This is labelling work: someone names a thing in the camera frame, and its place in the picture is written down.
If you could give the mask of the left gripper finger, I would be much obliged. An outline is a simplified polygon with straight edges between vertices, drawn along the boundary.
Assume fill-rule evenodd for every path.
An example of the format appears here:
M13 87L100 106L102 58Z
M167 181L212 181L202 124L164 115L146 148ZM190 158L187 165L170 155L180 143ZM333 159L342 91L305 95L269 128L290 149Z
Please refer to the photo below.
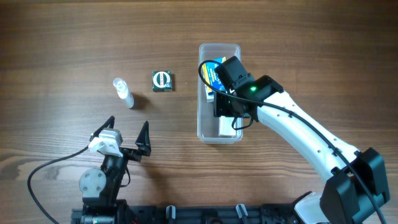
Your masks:
M93 138L98 137L98 136L99 136L99 133L102 132L102 130L103 130L104 128L111 128L111 129L113 129L113 128L114 128L114 121L115 121L115 117L114 117L114 116L110 116L110 117L108 118L108 120L107 120L104 124L102 124L102 125L92 134L92 137L93 137Z
M138 152L143 156L150 156L151 154L151 145L150 145L150 137L149 137L149 122L145 121L142 129L135 141Z

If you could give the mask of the white medicine box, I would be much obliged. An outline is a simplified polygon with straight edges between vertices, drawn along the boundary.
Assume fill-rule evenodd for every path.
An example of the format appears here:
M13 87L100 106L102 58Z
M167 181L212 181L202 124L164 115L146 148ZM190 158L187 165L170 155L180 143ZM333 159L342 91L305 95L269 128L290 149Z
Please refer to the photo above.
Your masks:
M207 85L205 85L205 96L208 103L214 102L214 91Z

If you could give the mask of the white green box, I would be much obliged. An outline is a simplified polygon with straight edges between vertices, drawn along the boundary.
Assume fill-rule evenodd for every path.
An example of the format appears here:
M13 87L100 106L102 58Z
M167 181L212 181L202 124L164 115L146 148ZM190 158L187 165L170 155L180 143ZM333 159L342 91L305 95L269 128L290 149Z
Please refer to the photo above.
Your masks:
M236 135L236 130L233 129L232 123L234 118L221 116L219 118L218 134L221 137L233 137Z

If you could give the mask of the blue yellow VapoDrops box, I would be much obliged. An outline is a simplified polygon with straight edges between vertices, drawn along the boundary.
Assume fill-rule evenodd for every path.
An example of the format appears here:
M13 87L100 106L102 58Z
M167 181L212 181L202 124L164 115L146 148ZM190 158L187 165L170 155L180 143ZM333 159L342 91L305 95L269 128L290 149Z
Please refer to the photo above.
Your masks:
M220 57L213 59L219 63L223 63L226 61L226 57ZM213 88L216 88L219 91L225 91L225 87L223 86L222 82L218 78L218 74L215 72L218 64L213 62L207 62L202 65L203 77L205 78L206 82L209 83ZM214 91L205 85L206 94L208 96L213 96Z

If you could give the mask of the clear white spray bottle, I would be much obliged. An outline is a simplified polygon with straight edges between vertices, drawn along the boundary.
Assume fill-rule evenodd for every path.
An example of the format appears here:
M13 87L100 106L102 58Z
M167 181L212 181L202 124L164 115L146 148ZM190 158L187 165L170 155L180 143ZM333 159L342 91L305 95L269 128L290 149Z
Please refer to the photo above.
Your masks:
M113 86L115 87L119 98L129 108L134 106L134 98L130 92L127 83L122 78L115 78L113 80Z

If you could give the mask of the green Zam-Buk ointment box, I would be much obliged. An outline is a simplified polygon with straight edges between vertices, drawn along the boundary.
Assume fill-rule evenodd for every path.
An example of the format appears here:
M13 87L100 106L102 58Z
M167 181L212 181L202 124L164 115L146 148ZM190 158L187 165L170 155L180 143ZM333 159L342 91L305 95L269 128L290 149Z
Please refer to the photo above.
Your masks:
M154 92L173 90L173 79L170 70L152 72L152 90Z

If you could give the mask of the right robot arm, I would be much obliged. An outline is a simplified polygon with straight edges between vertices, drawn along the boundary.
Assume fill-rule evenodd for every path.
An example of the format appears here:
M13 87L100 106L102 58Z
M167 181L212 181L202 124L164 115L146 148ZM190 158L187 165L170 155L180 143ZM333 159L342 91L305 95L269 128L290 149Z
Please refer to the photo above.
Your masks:
M302 223L362 223L389 199L384 159L375 149L362 152L340 140L297 106L271 77L221 75L221 94L235 116L249 114L296 149L325 183L323 192L300 198L293 206Z

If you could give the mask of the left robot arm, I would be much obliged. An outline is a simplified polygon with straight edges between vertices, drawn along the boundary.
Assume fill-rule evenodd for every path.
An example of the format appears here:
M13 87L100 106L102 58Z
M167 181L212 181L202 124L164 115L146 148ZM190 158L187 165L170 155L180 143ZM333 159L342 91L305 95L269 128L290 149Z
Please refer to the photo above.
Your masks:
M145 121L136 139L136 149L122 147L123 138L114 128L111 116L90 137L88 149L104 155L99 169L84 172L79 181L83 208L72 211L71 223L139 223L125 199L118 200L124 175L129 175L129 161L140 162L150 156L149 122Z

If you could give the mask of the clear plastic container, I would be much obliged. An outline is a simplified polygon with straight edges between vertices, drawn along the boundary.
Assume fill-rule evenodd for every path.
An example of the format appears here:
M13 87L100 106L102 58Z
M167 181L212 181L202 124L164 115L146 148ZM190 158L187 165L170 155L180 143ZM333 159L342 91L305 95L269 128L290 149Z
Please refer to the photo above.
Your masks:
M199 63L220 57L226 59L236 56L241 59L241 48L238 44L205 43L199 47ZM220 117L214 116L214 103L206 98L206 85L198 79L197 136L206 144L233 144L243 138L243 130L235 135L220 135Z

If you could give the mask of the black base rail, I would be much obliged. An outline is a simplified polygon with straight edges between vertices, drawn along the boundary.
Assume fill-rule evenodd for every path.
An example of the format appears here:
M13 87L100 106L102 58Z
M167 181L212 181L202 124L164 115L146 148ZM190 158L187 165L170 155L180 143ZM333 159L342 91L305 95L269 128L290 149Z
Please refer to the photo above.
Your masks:
M302 221L290 204L228 207L123 206L109 212L89 208L72 210L70 223L140 223L140 224L206 224L206 223L293 223Z

